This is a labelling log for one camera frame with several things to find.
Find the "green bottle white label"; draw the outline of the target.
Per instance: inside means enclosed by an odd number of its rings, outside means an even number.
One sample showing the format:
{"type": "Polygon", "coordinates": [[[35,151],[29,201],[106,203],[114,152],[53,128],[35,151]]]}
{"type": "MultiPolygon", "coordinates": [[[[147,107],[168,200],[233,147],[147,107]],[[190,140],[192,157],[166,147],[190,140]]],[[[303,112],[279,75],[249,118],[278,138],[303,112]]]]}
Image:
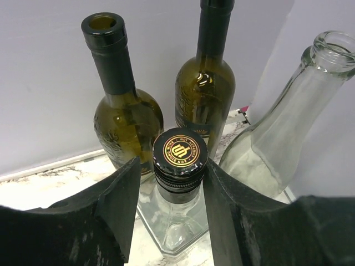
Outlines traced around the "green bottle white label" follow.
{"type": "Polygon", "coordinates": [[[94,131],[116,169],[139,157],[141,181],[153,174],[152,145],[164,131],[156,100],[135,86],[123,18],[100,12],[81,23],[105,95],[94,114],[94,131]]]}

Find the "square clear liquor bottle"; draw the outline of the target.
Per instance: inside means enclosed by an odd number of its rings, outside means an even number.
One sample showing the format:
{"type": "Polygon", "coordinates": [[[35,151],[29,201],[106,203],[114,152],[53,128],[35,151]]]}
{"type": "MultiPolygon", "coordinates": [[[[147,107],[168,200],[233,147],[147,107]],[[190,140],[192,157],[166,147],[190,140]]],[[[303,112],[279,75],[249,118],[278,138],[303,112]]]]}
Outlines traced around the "square clear liquor bottle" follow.
{"type": "Polygon", "coordinates": [[[138,215],[161,253],[176,258],[209,230],[201,189],[209,152],[198,133],[175,127],[157,137],[152,156],[138,215]]]}

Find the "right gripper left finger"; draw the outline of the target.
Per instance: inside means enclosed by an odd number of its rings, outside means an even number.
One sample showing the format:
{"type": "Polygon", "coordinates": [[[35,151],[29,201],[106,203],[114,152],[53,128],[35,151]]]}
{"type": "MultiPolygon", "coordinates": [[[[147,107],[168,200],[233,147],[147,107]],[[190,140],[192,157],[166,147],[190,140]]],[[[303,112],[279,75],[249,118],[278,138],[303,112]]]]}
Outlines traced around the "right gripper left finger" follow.
{"type": "Polygon", "coordinates": [[[134,158],[48,208],[1,207],[2,265],[124,265],[140,186],[134,158]]]}

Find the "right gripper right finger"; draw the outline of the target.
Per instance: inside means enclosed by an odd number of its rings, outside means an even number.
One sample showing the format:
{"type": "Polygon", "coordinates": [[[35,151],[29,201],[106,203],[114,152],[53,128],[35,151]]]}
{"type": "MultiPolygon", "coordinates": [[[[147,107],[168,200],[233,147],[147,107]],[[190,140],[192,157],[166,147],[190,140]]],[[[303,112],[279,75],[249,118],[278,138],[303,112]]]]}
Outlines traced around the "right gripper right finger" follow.
{"type": "Polygon", "coordinates": [[[266,197],[208,161],[203,179],[215,265],[353,265],[354,198],[266,197]]]}

